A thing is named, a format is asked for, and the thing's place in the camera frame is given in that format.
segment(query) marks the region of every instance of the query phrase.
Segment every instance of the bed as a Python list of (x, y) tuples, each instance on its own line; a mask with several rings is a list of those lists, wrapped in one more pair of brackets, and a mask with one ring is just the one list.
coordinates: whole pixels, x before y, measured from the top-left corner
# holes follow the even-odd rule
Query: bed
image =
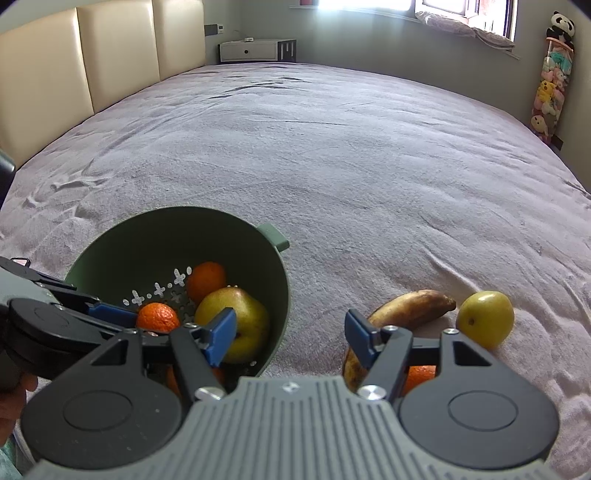
[[(190, 58), (202, 65), (202, 55)], [(98, 235), (149, 209), (199, 205), (272, 222), (292, 244), (292, 309), (265, 375), (337, 374), (350, 307), (370, 313), (419, 288), (459, 303), (503, 291), (516, 325), (496, 354), (560, 411), (550, 466), (565, 479), (589, 471), (591, 196), (560, 159), (507, 113), (419, 83), (306, 64), (190, 63), (153, 72), (117, 101), (95, 102), (89, 81), (97, 111), (46, 135), (39, 153), (13, 147), (25, 161), (0, 212), (0, 255), (64, 277)]]

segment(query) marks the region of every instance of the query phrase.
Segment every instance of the banana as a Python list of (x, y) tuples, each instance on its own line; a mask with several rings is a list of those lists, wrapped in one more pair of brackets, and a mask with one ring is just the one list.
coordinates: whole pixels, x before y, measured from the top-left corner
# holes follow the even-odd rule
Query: banana
[[(437, 290), (418, 290), (401, 295), (373, 312), (368, 320), (376, 327), (396, 325), (414, 330), (456, 309), (456, 301)], [(367, 370), (349, 348), (343, 362), (343, 377), (349, 389), (357, 391)]]

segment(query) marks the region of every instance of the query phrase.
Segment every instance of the white nightstand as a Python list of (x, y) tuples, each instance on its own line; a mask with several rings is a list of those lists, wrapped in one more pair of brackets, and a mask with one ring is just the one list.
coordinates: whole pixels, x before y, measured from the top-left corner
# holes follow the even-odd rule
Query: white nightstand
[(296, 62), (296, 40), (273, 39), (227, 41), (217, 46), (219, 63), (247, 63), (250, 61)]

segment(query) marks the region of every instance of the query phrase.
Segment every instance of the padded headboard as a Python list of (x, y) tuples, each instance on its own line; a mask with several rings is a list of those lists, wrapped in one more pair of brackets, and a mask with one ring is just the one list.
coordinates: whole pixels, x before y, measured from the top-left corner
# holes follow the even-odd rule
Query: padded headboard
[(108, 0), (0, 35), (0, 149), (20, 168), (88, 117), (205, 64), (202, 0)]

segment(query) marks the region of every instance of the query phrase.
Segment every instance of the drawer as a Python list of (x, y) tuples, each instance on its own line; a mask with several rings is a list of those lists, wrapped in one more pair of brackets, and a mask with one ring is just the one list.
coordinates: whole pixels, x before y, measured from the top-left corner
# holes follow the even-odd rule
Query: drawer
[(222, 44), (220, 46), (220, 58), (222, 61), (276, 61), (277, 42)]

